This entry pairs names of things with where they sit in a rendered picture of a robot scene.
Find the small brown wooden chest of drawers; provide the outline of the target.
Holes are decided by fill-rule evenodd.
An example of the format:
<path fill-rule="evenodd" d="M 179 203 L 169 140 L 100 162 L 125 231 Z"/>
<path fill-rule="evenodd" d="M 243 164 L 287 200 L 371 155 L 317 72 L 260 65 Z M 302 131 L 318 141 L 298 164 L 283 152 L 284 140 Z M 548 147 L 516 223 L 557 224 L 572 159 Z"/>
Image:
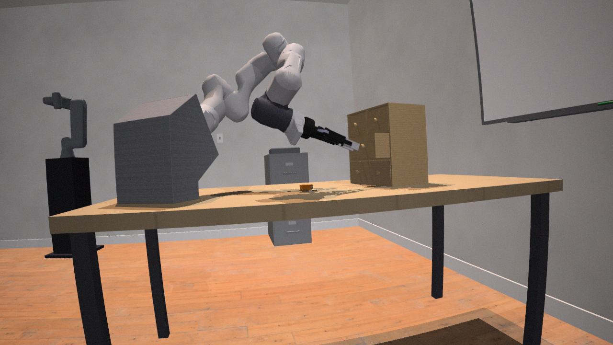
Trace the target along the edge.
<path fill-rule="evenodd" d="M 347 115 L 349 139 L 354 138 L 350 136 L 350 116 L 384 106 L 388 107 L 389 130 L 375 133 L 389 133 L 390 158 L 350 159 L 350 165 L 354 161 L 368 161 L 369 174 L 369 161 L 390 160 L 391 185 L 380 186 L 429 183 L 425 105 L 386 103 Z"/>

